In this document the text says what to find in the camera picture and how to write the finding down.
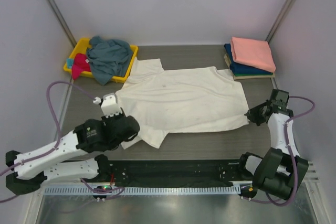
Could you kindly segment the cream white t shirt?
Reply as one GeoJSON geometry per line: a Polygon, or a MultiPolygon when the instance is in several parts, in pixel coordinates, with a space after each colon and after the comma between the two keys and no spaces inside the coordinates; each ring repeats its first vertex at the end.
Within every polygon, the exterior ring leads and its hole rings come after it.
{"type": "Polygon", "coordinates": [[[160,148],[169,133],[231,131],[249,123],[242,84],[229,69],[164,70],[160,59],[135,60],[116,96],[140,126],[124,149],[139,141],[160,148]]]}

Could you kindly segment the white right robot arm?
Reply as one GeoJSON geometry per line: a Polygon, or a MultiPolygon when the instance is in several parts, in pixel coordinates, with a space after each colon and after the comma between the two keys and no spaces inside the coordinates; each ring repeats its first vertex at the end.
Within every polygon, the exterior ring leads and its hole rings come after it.
{"type": "Polygon", "coordinates": [[[286,206],[293,202],[308,171],[308,161],[300,157],[295,145],[292,126],[299,116],[288,108],[289,99],[287,91],[273,89],[266,102],[245,114],[251,123],[267,124],[271,147],[264,157],[249,152],[240,157],[238,176],[252,180],[251,185],[241,187],[242,199],[256,202],[255,196],[261,190],[268,198],[263,204],[286,206]]]}

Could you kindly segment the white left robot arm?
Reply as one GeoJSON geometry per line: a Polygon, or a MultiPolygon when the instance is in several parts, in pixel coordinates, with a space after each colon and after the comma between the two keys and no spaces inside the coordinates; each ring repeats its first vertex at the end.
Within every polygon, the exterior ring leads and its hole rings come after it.
{"type": "Polygon", "coordinates": [[[106,182],[112,168],[103,152],[133,140],[139,130],[132,116],[104,116],[101,120],[86,120],[60,141],[34,151],[9,151],[6,165],[12,173],[6,176],[6,188],[19,196],[35,192],[47,183],[78,179],[106,182]]]}

